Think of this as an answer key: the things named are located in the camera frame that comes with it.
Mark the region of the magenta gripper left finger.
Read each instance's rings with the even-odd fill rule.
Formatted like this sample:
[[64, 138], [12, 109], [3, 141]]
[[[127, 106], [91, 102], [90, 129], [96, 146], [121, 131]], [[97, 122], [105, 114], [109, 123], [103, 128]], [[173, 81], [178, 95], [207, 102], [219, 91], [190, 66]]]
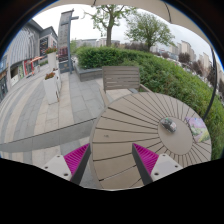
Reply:
[[90, 144], [85, 144], [65, 156], [54, 156], [42, 169], [79, 185], [90, 154]]

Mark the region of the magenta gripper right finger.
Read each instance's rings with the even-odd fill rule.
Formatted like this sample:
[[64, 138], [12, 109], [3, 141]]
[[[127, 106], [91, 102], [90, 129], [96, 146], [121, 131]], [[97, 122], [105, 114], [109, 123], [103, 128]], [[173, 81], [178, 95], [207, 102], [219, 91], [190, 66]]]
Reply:
[[132, 144], [132, 154], [144, 185], [182, 169], [182, 166], [167, 154], [158, 155], [136, 143]]

